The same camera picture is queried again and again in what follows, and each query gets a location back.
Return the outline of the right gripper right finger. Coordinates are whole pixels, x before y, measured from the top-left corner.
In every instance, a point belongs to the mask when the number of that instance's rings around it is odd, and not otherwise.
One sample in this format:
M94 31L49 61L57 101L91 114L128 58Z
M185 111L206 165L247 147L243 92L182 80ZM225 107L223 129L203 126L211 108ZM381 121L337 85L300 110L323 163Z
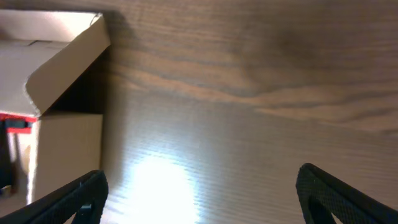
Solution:
M297 195L306 224L397 223L397 210L311 164L304 164L296 180Z

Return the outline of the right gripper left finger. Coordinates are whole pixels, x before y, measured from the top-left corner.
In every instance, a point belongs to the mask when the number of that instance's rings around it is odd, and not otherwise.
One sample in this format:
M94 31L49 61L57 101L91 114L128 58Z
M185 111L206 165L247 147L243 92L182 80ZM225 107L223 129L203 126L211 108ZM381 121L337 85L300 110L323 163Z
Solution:
M41 199L1 218L1 223L99 224L109 188L102 170L93 170Z

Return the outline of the red utility knife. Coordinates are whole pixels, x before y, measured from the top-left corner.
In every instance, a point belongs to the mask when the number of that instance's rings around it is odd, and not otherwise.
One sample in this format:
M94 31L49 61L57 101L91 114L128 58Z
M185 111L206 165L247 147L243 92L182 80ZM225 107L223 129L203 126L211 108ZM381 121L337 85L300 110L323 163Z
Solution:
M37 118L1 113L1 124L7 133L30 134Z

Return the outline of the cardboard box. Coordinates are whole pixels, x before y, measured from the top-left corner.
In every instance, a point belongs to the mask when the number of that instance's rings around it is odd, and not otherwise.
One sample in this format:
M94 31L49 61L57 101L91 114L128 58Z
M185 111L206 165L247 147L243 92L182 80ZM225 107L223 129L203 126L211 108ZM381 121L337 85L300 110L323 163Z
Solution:
M103 117L52 105L109 45L98 12L1 11L1 114L32 123L7 135L16 183L1 215L100 167Z

